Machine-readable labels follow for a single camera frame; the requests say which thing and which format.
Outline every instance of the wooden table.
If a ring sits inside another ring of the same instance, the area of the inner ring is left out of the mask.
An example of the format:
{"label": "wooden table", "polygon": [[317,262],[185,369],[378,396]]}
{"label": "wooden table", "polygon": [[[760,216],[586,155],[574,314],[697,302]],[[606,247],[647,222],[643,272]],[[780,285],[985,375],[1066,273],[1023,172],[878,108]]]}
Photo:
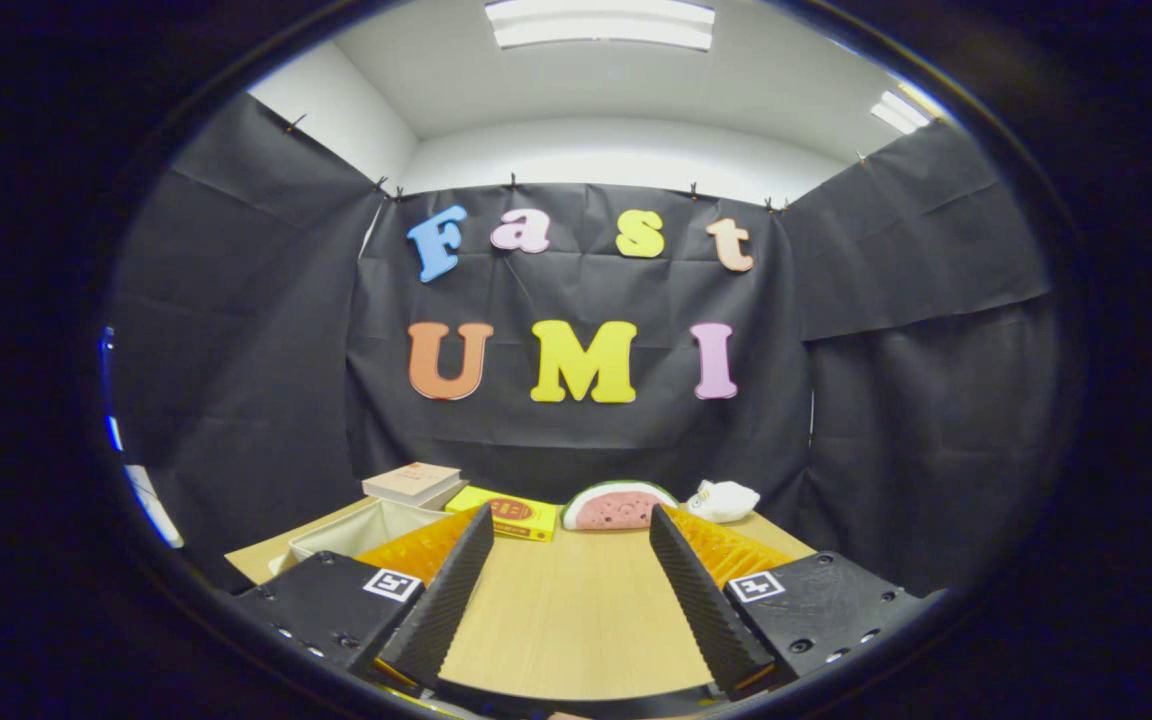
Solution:
{"label": "wooden table", "polygon": [[[289,538],[365,502],[228,558],[265,582]],[[793,558],[813,552],[756,513],[726,526]],[[642,697],[712,680],[646,530],[561,526],[553,541],[495,536],[440,676],[550,700]]]}

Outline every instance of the black curtain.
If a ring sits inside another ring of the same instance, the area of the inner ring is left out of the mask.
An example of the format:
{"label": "black curtain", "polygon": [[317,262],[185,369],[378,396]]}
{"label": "black curtain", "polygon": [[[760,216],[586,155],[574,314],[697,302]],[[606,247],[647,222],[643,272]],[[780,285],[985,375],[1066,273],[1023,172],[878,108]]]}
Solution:
{"label": "black curtain", "polygon": [[808,470],[776,518],[916,593],[1032,520],[1056,396],[1038,242],[964,132],[932,124],[781,215],[812,366]]}
{"label": "black curtain", "polygon": [[126,461],[209,574],[356,500],[344,437],[355,262],[382,195],[236,97],[147,197],[115,282]]}
{"label": "black curtain", "polygon": [[[407,233],[452,205],[456,268],[429,283]],[[511,209],[550,214],[550,247],[500,250],[490,234]],[[616,248],[623,211],[658,213],[666,238],[657,258]],[[717,258],[705,228],[730,218],[750,234],[746,272]],[[786,478],[805,462],[810,414],[806,355],[790,278],[794,258],[766,209],[602,184],[463,188],[387,204],[358,259],[348,359],[353,379],[353,461],[359,475],[402,462],[440,462],[475,484],[536,500],[566,502],[596,482],[634,478],[687,498],[703,478],[740,479],[764,494],[772,516],[788,511]],[[630,404],[590,396],[558,404],[531,400],[538,382],[538,320],[566,320],[583,346],[600,325],[637,327],[630,354]],[[488,323],[483,381],[456,401],[423,397],[408,381],[412,323],[442,323],[445,378],[461,372],[461,323]],[[723,323],[730,400],[699,400],[700,355],[690,328]]]}
{"label": "black curtain", "polygon": [[[204,564],[412,460],[552,502],[604,479],[677,497],[735,479],[770,520],[914,592],[963,579],[1043,497],[1055,309],[1025,218],[954,127],[893,142],[782,213],[598,184],[386,200],[286,127],[234,100],[161,179],[116,282],[127,461]],[[422,282],[407,234],[452,205],[467,211],[458,264]],[[550,215],[547,250],[490,243],[511,209]],[[632,209],[662,219],[655,258],[617,250]],[[748,272],[717,258],[705,228],[721,218],[750,234]],[[583,346],[634,323],[636,400],[532,401],[539,320]],[[493,325],[472,395],[416,392],[412,323],[450,328],[445,378],[460,324]],[[696,323],[732,326],[730,400],[694,395]]]}

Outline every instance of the foam letter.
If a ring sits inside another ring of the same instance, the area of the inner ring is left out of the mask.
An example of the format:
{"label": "foam letter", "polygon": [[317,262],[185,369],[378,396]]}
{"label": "foam letter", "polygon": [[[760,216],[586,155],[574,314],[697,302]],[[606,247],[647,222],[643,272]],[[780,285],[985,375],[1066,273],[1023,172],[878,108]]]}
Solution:
{"label": "foam letter", "polygon": [[691,334],[700,343],[700,384],[696,386],[696,397],[700,400],[723,400],[736,397],[736,384],[727,369],[727,338],[732,326],[721,323],[691,325]]}
{"label": "foam letter", "polygon": [[540,210],[509,210],[500,215],[500,225],[492,232],[492,245],[500,250],[521,249],[524,252],[540,252],[550,247],[550,215]]}
{"label": "foam letter", "polygon": [[655,258],[664,250],[664,220],[652,210],[627,210],[616,220],[616,249],[630,258]]}
{"label": "foam letter", "polygon": [[737,228],[736,220],[723,218],[717,223],[710,225],[705,232],[714,236],[714,242],[718,244],[718,260],[728,270],[744,273],[745,270],[753,267],[755,259],[750,258],[749,255],[740,253],[740,241],[749,240],[749,232]]}
{"label": "foam letter", "polygon": [[407,328],[412,336],[411,364],[407,366],[407,377],[411,378],[412,387],[425,397],[433,400],[461,400],[479,389],[483,381],[483,355],[492,338],[492,325],[485,323],[465,323],[457,333],[465,339],[465,356],[461,361],[461,377],[447,381],[438,374],[438,350],[447,338],[448,327],[442,323],[416,323]]}
{"label": "foam letter", "polygon": [[447,249],[461,247],[461,229],[456,222],[465,218],[465,209],[452,205],[407,233],[407,240],[415,240],[416,251],[420,252],[420,282],[427,283],[456,266],[456,256],[448,255]]}
{"label": "foam letter", "polygon": [[630,387],[630,341],[639,329],[634,324],[604,323],[588,351],[566,320],[541,320],[532,325],[531,332],[540,339],[540,377],[531,389],[536,402],[563,401],[567,393],[559,387],[559,372],[576,400],[584,400],[594,374],[598,386],[590,393],[594,402],[632,402],[636,397]]}

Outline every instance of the ceiling light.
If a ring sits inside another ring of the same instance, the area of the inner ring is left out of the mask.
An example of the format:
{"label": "ceiling light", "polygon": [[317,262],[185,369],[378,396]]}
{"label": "ceiling light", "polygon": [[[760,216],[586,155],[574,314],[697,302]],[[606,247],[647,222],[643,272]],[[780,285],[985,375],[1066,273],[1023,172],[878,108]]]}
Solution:
{"label": "ceiling light", "polygon": [[899,129],[905,135],[909,135],[909,132],[914,132],[918,129],[918,126],[909,122],[908,119],[902,118],[900,113],[895,109],[888,108],[888,106],[882,105],[882,103],[874,105],[873,108],[869,109],[869,113],[873,114],[874,118],[882,120],[885,123],[890,124],[890,127]]}
{"label": "ceiling light", "polygon": [[932,120],[927,120],[922,113],[915,109],[912,105],[901,100],[900,97],[896,97],[892,92],[882,92],[882,105],[887,105],[888,108],[895,109],[901,114],[901,118],[909,120],[909,122],[915,123],[915,126],[918,126],[919,128],[927,127],[927,123],[932,122]]}
{"label": "ceiling light", "polygon": [[628,40],[708,50],[714,13],[679,0],[503,0],[486,6],[497,44]]}

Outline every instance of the yellow letter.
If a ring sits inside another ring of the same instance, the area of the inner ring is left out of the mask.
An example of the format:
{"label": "yellow letter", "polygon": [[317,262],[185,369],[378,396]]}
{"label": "yellow letter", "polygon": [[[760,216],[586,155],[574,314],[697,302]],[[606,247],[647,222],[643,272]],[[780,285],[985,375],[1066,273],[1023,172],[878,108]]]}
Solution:
{"label": "yellow letter", "polygon": [[594,402],[632,402],[636,397],[630,387],[630,341],[639,329],[634,324],[604,323],[588,351],[566,320],[541,320],[532,325],[531,332],[540,339],[540,378],[531,389],[536,402],[563,401],[567,393],[559,387],[559,372],[576,400],[584,400],[594,374],[598,386],[590,393]]}
{"label": "yellow letter", "polygon": [[616,220],[616,249],[630,258],[655,258],[664,250],[664,220],[652,210],[627,210]]}

